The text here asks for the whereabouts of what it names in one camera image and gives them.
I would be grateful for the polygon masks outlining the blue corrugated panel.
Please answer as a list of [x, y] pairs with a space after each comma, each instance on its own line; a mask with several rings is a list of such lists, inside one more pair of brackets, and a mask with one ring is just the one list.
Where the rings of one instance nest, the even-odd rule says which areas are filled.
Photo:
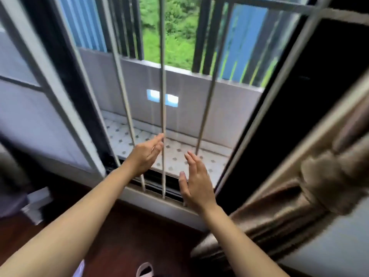
[[77, 47], [108, 52], [99, 0], [59, 0]]
[[218, 78], [265, 88], [296, 24], [296, 15], [235, 4]]

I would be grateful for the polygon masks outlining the white window guard bar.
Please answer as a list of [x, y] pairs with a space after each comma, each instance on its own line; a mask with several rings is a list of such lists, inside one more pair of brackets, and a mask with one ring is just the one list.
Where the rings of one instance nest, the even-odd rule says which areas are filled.
[[165, 0], [159, 0], [159, 36], [160, 36], [160, 114], [163, 137], [162, 150], [162, 198], [166, 198], [166, 165], [165, 165], [165, 136], [166, 136], [166, 72], [165, 72]]
[[206, 105], [205, 105], [204, 113], [203, 113], [203, 116], [202, 116], [199, 136], [198, 136], [198, 140], [197, 140], [197, 144], [196, 144], [196, 150], [195, 150], [196, 155], [198, 155], [199, 150], [200, 150], [200, 145], [201, 145], [204, 129], [205, 129], [205, 126], [206, 126], [206, 121], [207, 121], [207, 118], [208, 118], [208, 115], [209, 115], [211, 100], [212, 100], [212, 97], [213, 97], [213, 94], [214, 94], [215, 83], [216, 83], [216, 80], [218, 78], [219, 65], [220, 65], [221, 58], [223, 56], [225, 41], [226, 41], [227, 33], [228, 33], [228, 26], [229, 26], [229, 23], [230, 23], [230, 20], [231, 20], [231, 17], [232, 17], [234, 4], [235, 4], [234, 2], [228, 2], [227, 18], [226, 18], [226, 21], [225, 21], [225, 24], [224, 24], [222, 37], [221, 37], [221, 41], [220, 41], [220, 44], [219, 44], [219, 49], [217, 51], [217, 57], [216, 57], [216, 61], [215, 61], [214, 69], [213, 69], [213, 75], [212, 75], [212, 79], [211, 79], [211, 82], [210, 82], [210, 87], [209, 87], [209, 92], [208, 92], [208, 96], [207, 96], [207, 99], [206, 99]]
[[316, 30], [317, 25], [322, 19], [322, 10], [328, 8], [332, 0], [317, 0], [311, 11], [307, 13], [307, 17], [304, 23], [299, 20], [296, 29], [291, 35], [290, 42], [284, 50], [284, 60], [279, 60], [277, 68], [274, 70], [275, 78], [269, 81], [269, 86], [263, 92], [259, 102], [254, 108], [251, 118], [245, 126], [235, 151], [233, 152], [230, 161], [226, 166], [225, 172], [215, 188], [215, 196], [218, 196], [224, 187], [226, 181], [232, 174], [234, 168], [242, 157], [245, 149], [251, 142], [252, 137], [255, 135], [261, 121], [268, 112], [271, 104], [279, 93], [280, 89], [288, 79], [291, 70], [296, 64], [299, 56], [307, 45], [312, 34]]
[[130, 104], [128, 101], [125, 80], [124, 80], [124, 76], [122, 72], [121, 60], [120, 60], [120, 55], [118, 52], [117, 39], [116, 39], [115, 32], [114, 32], [114, 25], [113, 25], [113, 21], [111, 17], [111, 12], [110, 12], [109, 0], [101, 0], [101, 2], [102, 2], [103, 12], [104, 12], [104, 18], [107, 24], [109, 41], [111, 43], [111, 49], [112, 49], [113, 59], [115, 63], [115, 70], [116, 70], [116, 74], [118, 78], [119, 89], [121, 92], [122, 101], [123, 101], [124, 109], [126, 112], [127, 125], [130, 131], [132, 145], [133, 147], [135, 147], [136, 146], [136, 134], [134, 131]]

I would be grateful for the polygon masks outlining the white horizontal guard rail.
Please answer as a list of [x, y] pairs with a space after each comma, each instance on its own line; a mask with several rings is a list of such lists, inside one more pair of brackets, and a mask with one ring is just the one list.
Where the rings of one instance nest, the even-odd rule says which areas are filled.
[[359, 13], [355, 11], [340, 10], [335, 8], [323, 8], [318, 5], [305, 5], [292, 3], [289, 1], [278, 0], [215, 0], [224, 1], [226, 3], [234, 3], [240, 5], [250, 5], [254, 7], [268, 8], [280, 11], [288, 11], [309, 16], [318, 14], [322, 19], [340, 21], [344, 23], [353, 23], [369, 27], [369, 13]]

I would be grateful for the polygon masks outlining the person's left forearm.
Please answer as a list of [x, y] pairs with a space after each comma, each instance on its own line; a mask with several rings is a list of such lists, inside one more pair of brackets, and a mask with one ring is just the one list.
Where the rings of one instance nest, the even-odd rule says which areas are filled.
[[126, 160], [0, 266], [0, 277], [72, 277], [115, 201], [137, 175]]

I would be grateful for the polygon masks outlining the person's right hand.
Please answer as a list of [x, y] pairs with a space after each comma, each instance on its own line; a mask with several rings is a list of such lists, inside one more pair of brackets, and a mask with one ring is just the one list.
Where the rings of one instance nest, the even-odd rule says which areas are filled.
[[204, 216], [206, 211], [217, 205], [214, 188], [200, 157], [191, 151], [184, 156], [189, 167], [189, 175], [186, 178], [190, 191], [190, 198], [184, 199], [184, 202], [198, 215]]

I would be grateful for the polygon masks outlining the white framed sliding window panel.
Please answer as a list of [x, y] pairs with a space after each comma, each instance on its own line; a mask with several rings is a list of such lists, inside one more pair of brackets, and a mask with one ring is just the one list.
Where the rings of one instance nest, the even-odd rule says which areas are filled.
[[36, 34], [20, 0], [0, 0], [0, 19], [18, 51], [25, 58], [41, 90], [58, 112], [78, 148], [84, 155], [91, 171], [99, 179], [106, 176], [106, 169], [98, 155], [95, 144], [47, 51]]

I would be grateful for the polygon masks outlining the brown curtain tieback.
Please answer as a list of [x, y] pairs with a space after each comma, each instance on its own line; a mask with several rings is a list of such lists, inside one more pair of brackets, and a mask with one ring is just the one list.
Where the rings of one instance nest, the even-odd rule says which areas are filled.
[[369, 196], [369, 154], [330, 151], [301, 164], [301, 188], [331, 213], [346, 216]]

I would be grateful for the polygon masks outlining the brown curtain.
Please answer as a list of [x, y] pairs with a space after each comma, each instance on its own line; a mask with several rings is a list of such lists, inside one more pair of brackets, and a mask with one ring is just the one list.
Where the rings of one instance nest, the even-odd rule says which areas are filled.
[[[302, 162], [326, 151], [334, 155], [369, 154], [369, 69], [251, 198], [227, 215], [274, 262], [309, 243], [342, 217], [301, 188]], [[222, 271], [232, 269], [212, 233], [192, 250], [191, 257], [210, 265], [220, 262]]]

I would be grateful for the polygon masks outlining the white slipper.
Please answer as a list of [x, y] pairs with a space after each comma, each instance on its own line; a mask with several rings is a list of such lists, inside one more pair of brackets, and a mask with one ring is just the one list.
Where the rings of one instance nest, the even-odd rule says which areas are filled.
[[136, 271], [136, 277], [154, 277], [154, 275], [154, 269], [150, 262], [141, 264]]
[[84, 269], [85, 269], [85, 260], [83, 259], [78, 268], [76, 269], [76, 271], [74, 272], [74, 274], [72, 275], [72, 277], [83, 277], [83, 273], [84, 273]]

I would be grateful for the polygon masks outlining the person's right forearm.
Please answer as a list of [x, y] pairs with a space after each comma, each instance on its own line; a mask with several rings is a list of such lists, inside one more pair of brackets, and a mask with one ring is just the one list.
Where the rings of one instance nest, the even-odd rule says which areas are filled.
[[200, 215], [237, 277], [290, 277], [216, 203], [201, 206]]

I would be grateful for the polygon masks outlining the person's left hand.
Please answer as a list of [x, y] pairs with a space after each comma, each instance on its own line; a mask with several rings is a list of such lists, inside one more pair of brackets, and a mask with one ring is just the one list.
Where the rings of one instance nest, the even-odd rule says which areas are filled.
[[147, 159], [147, 155], [147, 141], [145, 141], [137, 144], [123, 162], [124, 167], [128, 169], [133, 178], [141, 176], [144, 172], [149, 170], [156, 161], [157, 158]]

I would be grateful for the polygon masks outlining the black balcony railing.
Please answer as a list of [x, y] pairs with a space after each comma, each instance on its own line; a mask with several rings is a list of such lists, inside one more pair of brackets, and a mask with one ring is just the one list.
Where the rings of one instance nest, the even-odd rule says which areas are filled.
[[[144, 60], [140, 0], [109, 0], [109, 5], [119, 54]], [[226, 2], [201, 0], [191, 72], [213, 74], [227, 10]], [[297, 24], [300, 15], [293, 14]]]

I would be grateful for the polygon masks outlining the green trees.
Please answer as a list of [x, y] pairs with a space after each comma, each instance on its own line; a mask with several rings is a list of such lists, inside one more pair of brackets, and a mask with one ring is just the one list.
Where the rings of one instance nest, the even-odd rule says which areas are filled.
[[[165, 0], [165, 65], [191, 70], [201, 0]], [[144, 60], [160, 63], [159, 0], [140, 0]]]

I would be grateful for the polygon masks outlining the white box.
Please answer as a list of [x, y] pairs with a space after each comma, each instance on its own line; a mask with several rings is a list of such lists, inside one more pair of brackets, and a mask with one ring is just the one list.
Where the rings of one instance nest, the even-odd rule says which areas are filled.
[[21, 208], [21, 212], [33, 223], [39, 225], [43, 222], [42, 208], [53, 201], [48, 187], [44, 187], [27, 195], [28, 204]]

